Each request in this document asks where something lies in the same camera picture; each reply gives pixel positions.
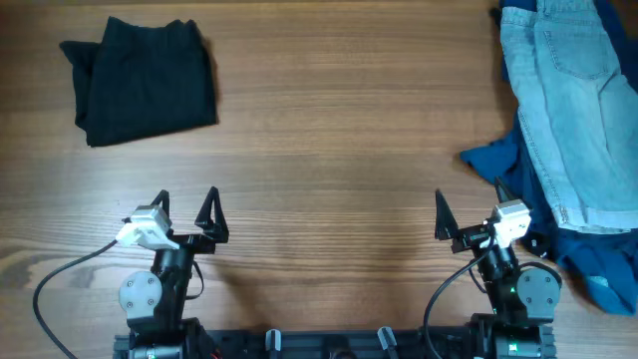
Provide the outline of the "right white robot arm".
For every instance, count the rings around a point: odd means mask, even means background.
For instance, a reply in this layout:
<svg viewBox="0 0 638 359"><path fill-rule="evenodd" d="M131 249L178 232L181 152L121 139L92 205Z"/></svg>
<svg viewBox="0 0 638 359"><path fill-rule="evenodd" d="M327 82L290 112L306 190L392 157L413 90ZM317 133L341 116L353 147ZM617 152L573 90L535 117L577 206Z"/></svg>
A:
<svg viewBox="0 0 638 359"><path fill-rule="evenodd" d="M448 240L453 253L469 251L474 258L446 279L430 299L423 320L429 358L529 358L556 356L551 323L562 289L561 276L540 262L518 261L513 244L529 232L531 209L500 180L490 217L459 227L440 190L435 192L435 238ZM429 324L434 305L454 281L469 274L491 307L475 313L461 327Z"/></svg>

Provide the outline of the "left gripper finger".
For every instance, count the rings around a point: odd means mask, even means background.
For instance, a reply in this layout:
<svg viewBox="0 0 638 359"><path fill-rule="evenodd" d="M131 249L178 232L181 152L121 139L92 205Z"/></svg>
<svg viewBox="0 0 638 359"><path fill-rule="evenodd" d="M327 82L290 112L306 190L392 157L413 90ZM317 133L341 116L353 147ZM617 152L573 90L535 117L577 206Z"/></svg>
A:
<svg viewBox="0 0 638 359"><path fill-rule="evenodd" d="M219 191L215 186L208 191L194 224L207 237L228 237L228 226L221 208Z"/></svg>
<svg viewBox="0 0 638 359"><path fill-rule="evenodd" d="M160 206L166 215L169 215L169 192L162 189L156 198L151 202L153 206Z"/></svg>

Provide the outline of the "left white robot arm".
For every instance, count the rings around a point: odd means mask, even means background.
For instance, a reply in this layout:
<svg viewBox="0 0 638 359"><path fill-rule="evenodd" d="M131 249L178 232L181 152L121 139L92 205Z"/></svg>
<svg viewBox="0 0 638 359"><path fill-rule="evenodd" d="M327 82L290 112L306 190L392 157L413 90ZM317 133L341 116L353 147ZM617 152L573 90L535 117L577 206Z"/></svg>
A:
<svg viewBox="0 0 638 359"><path fill-rule="evenodd" d="M201 273L195 257L213 254L219 243L228 242L218 189L213 186L208 191L199 210L194 221L198 233L173 231L166 190L152 203L138 206L124 223L116 241L151 250L155 257L150 270L131 274L120 287L119 302L130 333L115 338L113 357L219 358L217 344L200 321L182 317L185 303L197 297L187 293L192 275Z"/></svg>

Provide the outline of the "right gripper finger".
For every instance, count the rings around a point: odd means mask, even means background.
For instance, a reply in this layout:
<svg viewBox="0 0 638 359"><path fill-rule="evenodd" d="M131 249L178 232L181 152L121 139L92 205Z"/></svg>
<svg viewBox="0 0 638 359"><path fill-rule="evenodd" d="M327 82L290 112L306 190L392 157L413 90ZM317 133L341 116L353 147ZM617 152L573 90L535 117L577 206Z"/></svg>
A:
<svg viewBox="0 0 638 359"><path fill-rule="evenodd" d="M437 189L435 238L438 240L452 239L458 236L459 227L443 193Z"/></svg>
<svg viewBox="0 0 638 359"><path fill-rule="evenodd" d="M499 202L508 202L518 199L518 196L511 191L500 177L494 178L494 189Z"/></svg>

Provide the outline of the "light blue denim shorts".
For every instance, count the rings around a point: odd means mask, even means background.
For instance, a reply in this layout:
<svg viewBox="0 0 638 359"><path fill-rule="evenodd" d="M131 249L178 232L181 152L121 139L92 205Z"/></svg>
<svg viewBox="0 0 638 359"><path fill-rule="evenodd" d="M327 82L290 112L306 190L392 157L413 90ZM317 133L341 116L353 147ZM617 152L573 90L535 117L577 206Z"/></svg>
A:
<svg viewBox="0 0 638 359"><path fill-rule="evenodd" d="M637 93L592 1L501 10L500 42L519 125L557 224L637 226Z"/></svg>

